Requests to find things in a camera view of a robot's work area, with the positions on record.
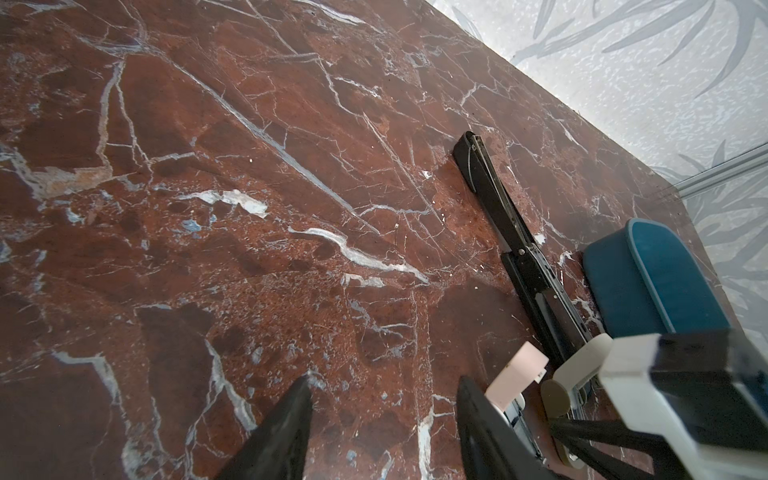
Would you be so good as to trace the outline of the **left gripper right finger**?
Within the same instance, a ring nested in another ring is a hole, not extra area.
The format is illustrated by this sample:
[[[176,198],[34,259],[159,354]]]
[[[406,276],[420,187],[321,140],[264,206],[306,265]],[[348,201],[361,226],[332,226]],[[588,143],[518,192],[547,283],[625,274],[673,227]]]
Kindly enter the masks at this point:
[[[467,479],[557,479],[527,451],[474,380],[461,376],[456,422]]]

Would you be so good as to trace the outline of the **teal plastic tray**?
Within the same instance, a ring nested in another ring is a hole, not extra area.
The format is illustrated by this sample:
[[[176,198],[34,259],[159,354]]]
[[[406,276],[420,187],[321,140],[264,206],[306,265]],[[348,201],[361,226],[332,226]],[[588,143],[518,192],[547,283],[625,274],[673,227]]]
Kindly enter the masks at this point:
[[[731,327],[694,256],[664,224],[629,220],[585,249],[583,269],[613,338]]]

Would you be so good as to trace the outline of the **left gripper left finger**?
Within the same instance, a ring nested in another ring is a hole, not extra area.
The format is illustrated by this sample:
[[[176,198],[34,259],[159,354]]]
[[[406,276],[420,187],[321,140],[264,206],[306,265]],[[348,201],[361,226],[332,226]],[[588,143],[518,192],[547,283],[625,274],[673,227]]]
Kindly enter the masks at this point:
[[[312,392],[303,375],[215,479],[303,479],[312,414]]]

